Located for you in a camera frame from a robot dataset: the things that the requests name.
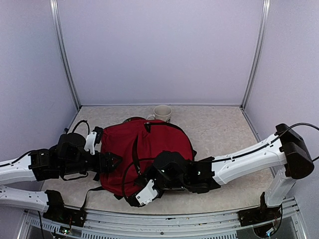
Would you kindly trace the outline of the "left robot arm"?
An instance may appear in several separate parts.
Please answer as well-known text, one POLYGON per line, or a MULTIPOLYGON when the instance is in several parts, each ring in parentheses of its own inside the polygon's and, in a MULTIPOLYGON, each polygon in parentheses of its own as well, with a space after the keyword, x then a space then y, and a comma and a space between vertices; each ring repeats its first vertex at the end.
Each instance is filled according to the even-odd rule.
POLYGON ((113 172, 123 161, 113 153, 95 150, 93 132, 85 139, 77 133, 63 134, 58 144, 50 149, 31 150, 14 160, 0 165, 0 203, 4 206, 39 211, 43 217, 62 224, 82 227, 86 220, 83 207, 72 209, 64 205, 58 191, 26 191, 8 187, 11 183, 64 179, 66 175, 89 171, 113 172))

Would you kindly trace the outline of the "red backpack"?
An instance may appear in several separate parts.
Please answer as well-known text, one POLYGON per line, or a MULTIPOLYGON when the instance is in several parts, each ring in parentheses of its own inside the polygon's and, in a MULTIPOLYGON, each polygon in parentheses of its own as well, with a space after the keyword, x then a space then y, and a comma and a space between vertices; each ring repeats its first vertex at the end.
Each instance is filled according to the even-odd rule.
POLYGON ((178 126, 162 120, 139 120, 104 128, 101 153, 111 152, 123 162, 111 173, 97 173, 100 181, 97 191, 106 190, 126 201, 137 191, 134 180, 155 162, 166 159, 181 163, 194 161, 197 152, 190 139, 178 126))

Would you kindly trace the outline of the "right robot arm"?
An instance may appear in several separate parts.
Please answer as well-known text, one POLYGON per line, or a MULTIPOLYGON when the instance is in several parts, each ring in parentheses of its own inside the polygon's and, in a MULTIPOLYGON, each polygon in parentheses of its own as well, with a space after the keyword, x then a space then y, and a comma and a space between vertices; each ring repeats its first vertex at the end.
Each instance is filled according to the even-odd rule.
POLYGON ((238 212, 240 224, 249 226, 282 217, 282 202, 295 182, 309 176, 315 166, 303 138, 284 123, 265 140, 243 150, 200 161, 186 160, 178 152, 163 151, 139 176, 142 190, 131 199, 145 206, 165 190, 207 193, 239 177, 279 166, 270 187, 262 193, 260 206, 238 212))

